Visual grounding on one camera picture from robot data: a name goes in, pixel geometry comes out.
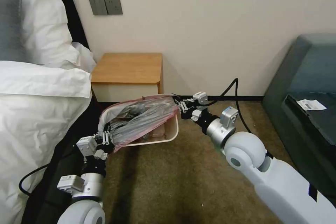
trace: white duvet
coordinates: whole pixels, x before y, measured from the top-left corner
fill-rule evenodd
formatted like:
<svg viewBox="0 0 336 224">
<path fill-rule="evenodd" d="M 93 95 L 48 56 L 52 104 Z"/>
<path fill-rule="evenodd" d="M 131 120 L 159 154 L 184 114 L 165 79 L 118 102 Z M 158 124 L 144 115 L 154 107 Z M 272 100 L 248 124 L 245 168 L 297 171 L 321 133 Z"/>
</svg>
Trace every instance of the white duvet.
<svg viewBox="0 0 336 224">
<path fill-rule="evenodd" d="M 0 223 L 20 223 L 27 196 L 18 184 L 48 163 L 91 100 L 90 74 L 0 61 Z M 30 176 L 32 191 L 43 173 Z"/>
</svg>

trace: barcode sticker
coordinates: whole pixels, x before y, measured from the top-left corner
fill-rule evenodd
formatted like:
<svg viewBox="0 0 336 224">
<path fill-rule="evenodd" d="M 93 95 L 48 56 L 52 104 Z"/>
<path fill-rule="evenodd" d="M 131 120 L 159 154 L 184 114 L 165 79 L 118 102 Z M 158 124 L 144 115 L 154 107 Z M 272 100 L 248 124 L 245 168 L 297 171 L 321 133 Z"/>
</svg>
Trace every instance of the barcode sticker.
<svg viewBox="0 0 336 224">
<path fill-rule="evenodd" d="M 297 101 L 297 103 L 305 111 L 307 111 L 307 110 L 324 110 L 324 109 L 327 109 L 318 100 L 306 100 L 306 99 L 303 99 L 303 100 Z"/>
</svg>

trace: brown carpet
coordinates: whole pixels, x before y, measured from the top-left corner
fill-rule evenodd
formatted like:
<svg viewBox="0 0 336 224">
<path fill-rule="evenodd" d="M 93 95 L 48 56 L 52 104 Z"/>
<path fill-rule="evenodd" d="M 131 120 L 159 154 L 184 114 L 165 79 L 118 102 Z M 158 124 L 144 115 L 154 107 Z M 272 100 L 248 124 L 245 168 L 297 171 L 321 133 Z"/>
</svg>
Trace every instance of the brown carpet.
<svg viewBox="0 0 336 224">
<path fill-rule="evenodd" d="M 260 102 L 240 102 L 243 117 L 278 159 L 292 164 Z M 232 101 L 209 111 L 220 115 Z M 179 120 L 169 143 L 110 155 L 104 181 L 106 223 L 278 223 L 250 182 L 228 165 L 198 125 Z M 240 119 L 237 131 L 246 131 Z"/>
</svg>

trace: nightstand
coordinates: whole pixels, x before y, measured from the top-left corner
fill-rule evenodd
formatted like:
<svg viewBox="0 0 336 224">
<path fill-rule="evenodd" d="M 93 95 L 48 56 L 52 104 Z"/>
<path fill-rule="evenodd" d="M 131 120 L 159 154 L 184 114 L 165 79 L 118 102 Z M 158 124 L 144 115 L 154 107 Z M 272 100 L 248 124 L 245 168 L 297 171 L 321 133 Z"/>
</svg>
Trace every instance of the nightstand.
<svg viewBox="0 0 336 224">
<path fill-rule="evenodd" d="M 100 102 L 121 102 L 163 93 L 162 54 L 106 53 L 92 72 Z"/>
</svg>

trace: wooden nightstand top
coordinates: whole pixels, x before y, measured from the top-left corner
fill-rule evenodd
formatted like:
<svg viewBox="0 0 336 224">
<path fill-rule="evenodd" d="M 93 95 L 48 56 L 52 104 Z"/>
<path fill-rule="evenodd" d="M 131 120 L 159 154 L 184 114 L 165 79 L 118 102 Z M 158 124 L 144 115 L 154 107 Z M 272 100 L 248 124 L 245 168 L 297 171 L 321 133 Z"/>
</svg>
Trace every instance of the wooden nightstand top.
<svg viewBox="0 0 336 224">
<path fill-rule="evenodd" d="M 157 84 L 161 80 L 160 53 L 105 53 L 92 72 L 96 84 Z"/>
</svg>

